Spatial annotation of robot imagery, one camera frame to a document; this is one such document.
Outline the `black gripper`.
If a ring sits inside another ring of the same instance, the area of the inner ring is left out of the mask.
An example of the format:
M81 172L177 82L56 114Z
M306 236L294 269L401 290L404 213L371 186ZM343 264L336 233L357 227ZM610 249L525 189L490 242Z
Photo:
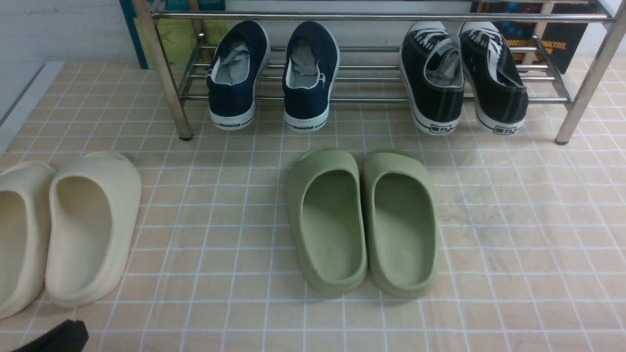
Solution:
M81 352L89 339L81 320L67 319L45 334L15 349L16 352Z

